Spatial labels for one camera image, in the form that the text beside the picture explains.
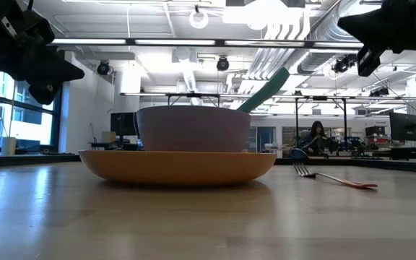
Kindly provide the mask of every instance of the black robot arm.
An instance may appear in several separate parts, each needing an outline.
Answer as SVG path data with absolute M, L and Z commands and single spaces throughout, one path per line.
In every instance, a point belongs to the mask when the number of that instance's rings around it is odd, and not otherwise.
M 0 0 L 0 71 L 27 81 L 30 94 L 46 105 L 52 103 L 60 83 L 85 76 L 47 47 L 54 38 L 46 19 L 31 9 L 22 11 L 15 0 Z
M 416 51 L 416 1 L 385 0 L 378 10 L 340 18 L 338 26 L 364 44 L 357 54 L 360 76 L 372 74 L 386 49 Z

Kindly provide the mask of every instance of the wooden table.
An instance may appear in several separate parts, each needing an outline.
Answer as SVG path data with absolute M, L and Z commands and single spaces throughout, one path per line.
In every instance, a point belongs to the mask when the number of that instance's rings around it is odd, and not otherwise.
M 416 173 L 308 168 L 379 190 L 291 166 L 219 188 L 117 186 L 80 162 L 0 168 L 0 259 L 416 259 Z

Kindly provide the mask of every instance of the ceiling camera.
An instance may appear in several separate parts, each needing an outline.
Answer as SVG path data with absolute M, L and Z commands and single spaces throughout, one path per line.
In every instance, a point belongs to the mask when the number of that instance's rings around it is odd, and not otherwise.
M 344 73 L 347 72 L 348 69 L 353 67 L 357 62 L 357 58 L 355 54 L 348 54 L 342 58 L 338 58 L 337 62 L 331 68 L 336 73 Z
M 99 66 L 97 67 L 97 72 L 99 75 L 108 76 L 112 74 L 113 68 L 108 65 L 108 61 L 101 61 Z
M 225 72 L 229 69 L 229 61 L 226 57 L 220 57 L 220 60 L 217 62 L 216 68 L 220 72 Z

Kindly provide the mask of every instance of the person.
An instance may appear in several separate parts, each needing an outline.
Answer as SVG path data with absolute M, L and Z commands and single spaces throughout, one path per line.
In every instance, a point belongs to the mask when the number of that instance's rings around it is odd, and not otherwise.
M 300 140 L 298 147 L 308 154 L 320 155 L 324 153 L 326 135 L 324 132 L 324 126 L 320 121 L 315 121 L 312 124 L 311 132 Z

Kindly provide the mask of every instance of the silver fork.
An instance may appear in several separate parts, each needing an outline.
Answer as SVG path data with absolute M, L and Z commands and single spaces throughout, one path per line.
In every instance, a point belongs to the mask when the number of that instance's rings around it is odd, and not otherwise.
M 311 173 L 311 172 L 309 172 L 307 167 L 304 166 L 304 164 L 302 162 L 293 163 L 293 167 L 295 167 L 296 173 L 299 176 L 305 177 L 305 178 L 315 178 L 317 175 L 320 175 L 320 176 L 332 179 L 333 181 L 336 181 L 336 182 L 341 183 L 343 185 L 353 187 L 353 188 L 356 188 L 356 189 L 372 189 L 372 188 L 378 187 L 378 185 L 376 185 L 376 184 L 355 183 L 355 182 L 352 182 L 352 181 L 346 181 L 346 180 L 338 179 L 338 178 L 335 178 L 333 176 L 323 174 L 323 173 Z

